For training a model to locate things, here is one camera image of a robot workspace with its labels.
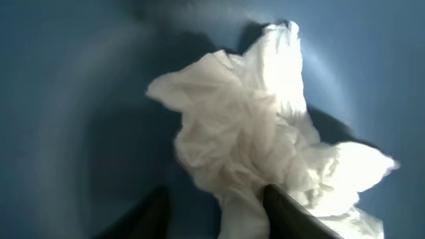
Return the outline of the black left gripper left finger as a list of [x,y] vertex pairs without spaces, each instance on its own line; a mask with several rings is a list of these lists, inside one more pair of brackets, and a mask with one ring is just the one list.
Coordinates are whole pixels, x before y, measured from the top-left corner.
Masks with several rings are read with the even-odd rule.
[[171,200],[165,186],[153,189],[141,202],[95,239],[164,239],[171,218]]

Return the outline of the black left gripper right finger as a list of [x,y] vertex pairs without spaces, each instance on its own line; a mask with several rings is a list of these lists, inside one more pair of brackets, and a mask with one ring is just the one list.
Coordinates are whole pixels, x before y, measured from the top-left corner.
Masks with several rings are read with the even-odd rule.
[[277,185],[264,187],[263,196],[271,239],[341,239]]

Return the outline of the white napkin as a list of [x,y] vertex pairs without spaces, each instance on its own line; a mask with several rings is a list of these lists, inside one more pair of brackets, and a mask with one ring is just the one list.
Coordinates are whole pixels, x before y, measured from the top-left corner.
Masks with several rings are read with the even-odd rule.
[[383,238],[359,194],[398,165],[380,150],[320,139],[303,95],[298,25],[263,28],[241,55],[223,50],[156,78],[147,96],[180,112],[174,145],[222,210],[220,238],[268,238],[263,190],[277,185],[341,238]]

